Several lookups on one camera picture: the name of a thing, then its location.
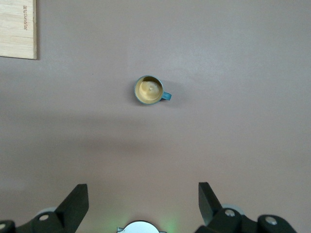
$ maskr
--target blue mug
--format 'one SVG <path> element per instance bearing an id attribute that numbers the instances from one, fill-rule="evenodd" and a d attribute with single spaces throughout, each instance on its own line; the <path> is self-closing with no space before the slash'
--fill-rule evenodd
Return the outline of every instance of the blue mug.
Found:
<path id="1" fill-rule="evenodd" d="M 162 82 L 154 76 L 139 78 L 134 87 L 136 98 L 143 104 L 155 104 L 161 99 L 170 100 L 172 95 L 165 92 Z"/>

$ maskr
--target wooden board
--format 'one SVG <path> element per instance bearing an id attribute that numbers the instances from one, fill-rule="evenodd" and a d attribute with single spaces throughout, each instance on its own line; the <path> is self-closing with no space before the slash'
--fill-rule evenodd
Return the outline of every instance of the wooden board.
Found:
<path id="1" fill-rule="evenodd" d="M 36 59 L 35 0 L 0 0 L 0 56 Z"/>

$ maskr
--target cup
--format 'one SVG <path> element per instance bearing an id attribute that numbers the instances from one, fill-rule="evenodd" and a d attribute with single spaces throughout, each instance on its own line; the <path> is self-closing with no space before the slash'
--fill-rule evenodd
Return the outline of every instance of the cup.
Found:
<path id="1" fill-rule="evenodd" d="M 139 78 L 134 87 L 136 98 L 143 104 L 155 104 L 161 99 L 170 100 L 172 95 L 165 92 L 162 82 L 154 76 Z"/>

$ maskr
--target silver bolt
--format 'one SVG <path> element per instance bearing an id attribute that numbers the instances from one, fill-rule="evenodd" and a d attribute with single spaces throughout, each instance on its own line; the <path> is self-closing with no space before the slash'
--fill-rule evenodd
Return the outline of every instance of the silver bolt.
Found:
<path id="1" fill-rule="evenodd" d="M 0 224 L 0 230 L 4 229 L 5 226 L 6 226 L 5 223 Z"/>
<path id="2" fill-rule="evenodd" d="M 40 221 L 44 221 L 44 220 L 47 220 L 49 218 L 49 215 L 42 215 L 39 220 Z"/>
<path id="3" fill-rule="evenodd" d="M 235 213 L 233 210 L 227 209 L 225 210 L 225 215 L 227 215 L 228 217 L 234 217 Z"/>
<path id="4" fill-rule="evenodd" d="M 268 216 L 265 218 L 266 219 L 266 222 L 271 224 L 271 225 L 277 225 L 277 221 L 274 217 L 271 217 L 271 216 Z"/>

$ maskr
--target mug handle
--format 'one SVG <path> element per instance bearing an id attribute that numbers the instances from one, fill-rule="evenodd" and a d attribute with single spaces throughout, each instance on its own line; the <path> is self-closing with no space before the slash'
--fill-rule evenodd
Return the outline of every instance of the mug handle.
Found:
<path id="1" fill-rule="evenodd" d="M 170 100 L 171 97 L 172 97 L 172 95 L 170 93 L 163 92 L 162 99 Z"/>

